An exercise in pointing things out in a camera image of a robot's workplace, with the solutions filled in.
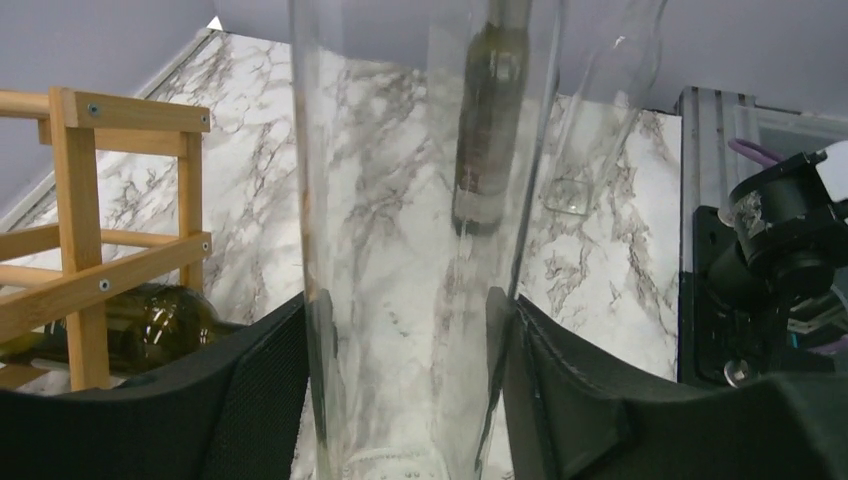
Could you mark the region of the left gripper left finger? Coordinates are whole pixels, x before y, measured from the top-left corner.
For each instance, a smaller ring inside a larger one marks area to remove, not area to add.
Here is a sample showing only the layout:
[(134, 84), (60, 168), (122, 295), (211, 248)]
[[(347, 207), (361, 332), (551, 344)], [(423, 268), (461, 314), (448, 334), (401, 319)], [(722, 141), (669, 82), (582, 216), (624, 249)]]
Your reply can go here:
[(109, 389), (1, 395), (5, 479), (286, 479), (309, 367), (296, 295)]

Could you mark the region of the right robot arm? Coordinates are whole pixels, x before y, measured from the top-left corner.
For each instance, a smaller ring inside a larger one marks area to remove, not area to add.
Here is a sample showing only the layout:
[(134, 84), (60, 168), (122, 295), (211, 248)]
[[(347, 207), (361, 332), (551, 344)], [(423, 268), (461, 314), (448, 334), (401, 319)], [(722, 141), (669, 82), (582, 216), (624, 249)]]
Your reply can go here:
[(845, 142), (745, 179), (723, 207), (696, 207), (683, 240), (680, 382), (846, 370)]

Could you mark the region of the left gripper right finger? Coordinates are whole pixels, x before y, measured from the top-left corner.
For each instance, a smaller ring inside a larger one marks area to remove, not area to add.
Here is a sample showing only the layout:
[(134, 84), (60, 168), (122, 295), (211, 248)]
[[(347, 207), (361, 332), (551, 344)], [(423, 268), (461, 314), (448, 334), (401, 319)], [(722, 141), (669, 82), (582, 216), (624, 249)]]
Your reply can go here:
[(525, 298), (488, 292), (518, 479), (843, 479), (847, 378), (703, 389), (638, 369)]

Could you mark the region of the tall clear glass bottle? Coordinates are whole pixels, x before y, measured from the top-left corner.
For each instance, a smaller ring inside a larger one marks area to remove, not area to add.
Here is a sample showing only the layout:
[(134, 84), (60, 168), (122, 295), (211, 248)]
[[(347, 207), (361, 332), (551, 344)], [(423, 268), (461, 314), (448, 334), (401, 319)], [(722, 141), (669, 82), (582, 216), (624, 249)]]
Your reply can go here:
[(490, 1), (294, 1), (290, 34), (318, 479), (478, 479), (501, 394), (566, 5), (530, 1), (503, 218), (452, 222), (465, 59)]

